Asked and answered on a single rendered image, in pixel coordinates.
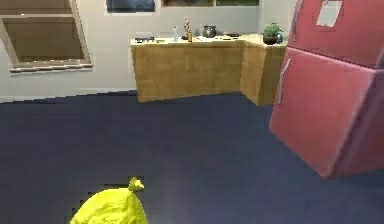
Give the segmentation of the wooden kitchen counter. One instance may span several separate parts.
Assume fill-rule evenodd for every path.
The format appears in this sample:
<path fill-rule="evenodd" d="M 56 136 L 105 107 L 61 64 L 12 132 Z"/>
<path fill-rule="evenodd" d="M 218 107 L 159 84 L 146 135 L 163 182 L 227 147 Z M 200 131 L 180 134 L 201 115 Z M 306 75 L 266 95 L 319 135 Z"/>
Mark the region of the wooden kitchen counter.
<path fill-rule="evenodd" d="M 274 102 L 287 47 L 259 34 L 130 44 L 140 102 L 238 91 L 256 105 Z"/>

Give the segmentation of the brown pepper mill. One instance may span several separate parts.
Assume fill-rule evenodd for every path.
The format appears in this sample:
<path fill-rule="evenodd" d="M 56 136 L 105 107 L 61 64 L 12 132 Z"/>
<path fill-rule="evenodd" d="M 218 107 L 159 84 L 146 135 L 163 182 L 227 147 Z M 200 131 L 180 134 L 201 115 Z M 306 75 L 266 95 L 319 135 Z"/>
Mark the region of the brown pepper mill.
<path fill-rule="evenodd" d="M 183 28 L 184 28 L 184 35 L 182 36 L 182 38 L 183 38 L 183 40 L 188 40 L 188 32 L 190 29 L 190 22 L 189 22 L 188 17 L 184 17 Z"/>

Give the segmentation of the wooden wall shelf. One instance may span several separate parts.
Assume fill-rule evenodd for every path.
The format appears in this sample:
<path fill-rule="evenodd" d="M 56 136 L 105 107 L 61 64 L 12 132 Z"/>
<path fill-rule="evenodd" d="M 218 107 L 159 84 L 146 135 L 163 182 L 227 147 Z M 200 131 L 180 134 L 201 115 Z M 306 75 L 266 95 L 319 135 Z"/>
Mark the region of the wooden wall shelf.
<path fill-rule="evenodd" d="M 0 0 L 0 40 L 12 73 L 92 66 L 76 0 Z"/>

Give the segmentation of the dark framed wall picture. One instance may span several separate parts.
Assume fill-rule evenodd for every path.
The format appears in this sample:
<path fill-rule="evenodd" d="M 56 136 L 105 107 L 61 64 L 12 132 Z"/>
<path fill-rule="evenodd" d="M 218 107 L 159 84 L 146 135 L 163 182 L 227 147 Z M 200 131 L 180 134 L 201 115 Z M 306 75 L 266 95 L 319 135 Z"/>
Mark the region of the dark framed wall picture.
<path fill-rule="evenodd" d="M 154 0 L 106 0 L 109 13 L 154 12 Z"/>

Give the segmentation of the green potted house plant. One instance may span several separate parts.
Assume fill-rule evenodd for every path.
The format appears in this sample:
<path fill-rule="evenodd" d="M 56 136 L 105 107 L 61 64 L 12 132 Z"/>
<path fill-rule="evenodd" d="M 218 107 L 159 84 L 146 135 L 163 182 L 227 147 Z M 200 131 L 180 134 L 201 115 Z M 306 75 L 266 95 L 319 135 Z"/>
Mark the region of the green potted house plant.
<path fill-rule="evenodd" d="M 262 33 L 263 42 L 267 45 L 273 45 L 277 42 L 281 28 L 275 23 L 266 24 Z"/>

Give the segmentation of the yellow tied rubbish bag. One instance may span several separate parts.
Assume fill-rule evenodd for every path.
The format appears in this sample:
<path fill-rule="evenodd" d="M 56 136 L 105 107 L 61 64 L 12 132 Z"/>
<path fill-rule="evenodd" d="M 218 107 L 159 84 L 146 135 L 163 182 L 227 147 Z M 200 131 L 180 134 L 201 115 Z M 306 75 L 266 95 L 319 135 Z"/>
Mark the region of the yellow tied rubbish bag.
<path fill-rule="evenodd" d="M 144 189 L 140 179 L 131 177 L 126 187 L 97 192 L 80 206 L 69 224 L 148 224 L 136 195 Z"/>

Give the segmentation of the red fridge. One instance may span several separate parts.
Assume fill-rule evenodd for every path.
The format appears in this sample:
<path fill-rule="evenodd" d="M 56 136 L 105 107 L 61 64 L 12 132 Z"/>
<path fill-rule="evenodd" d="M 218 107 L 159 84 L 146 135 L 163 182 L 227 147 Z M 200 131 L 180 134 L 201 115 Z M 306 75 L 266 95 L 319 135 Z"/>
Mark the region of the red fridge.
<path fill-rule="evenodd" d="M 323 177 L 384 168 L 384 0 L 343 0 L 333 27 L 317 25 L 322 1 L 290 30 L 270 129 Z"/>

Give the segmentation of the white note on fridge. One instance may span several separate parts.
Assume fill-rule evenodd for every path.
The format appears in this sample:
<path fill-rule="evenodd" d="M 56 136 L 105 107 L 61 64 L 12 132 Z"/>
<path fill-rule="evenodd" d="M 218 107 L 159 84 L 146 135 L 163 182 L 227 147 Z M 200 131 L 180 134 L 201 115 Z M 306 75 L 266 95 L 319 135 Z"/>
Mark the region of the white note on fridge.
<path fill-rule="evenodd" d="M 317 25 L 333 27 L 338 19 L 343 0 L 323 0 L 317 18 Z"/>

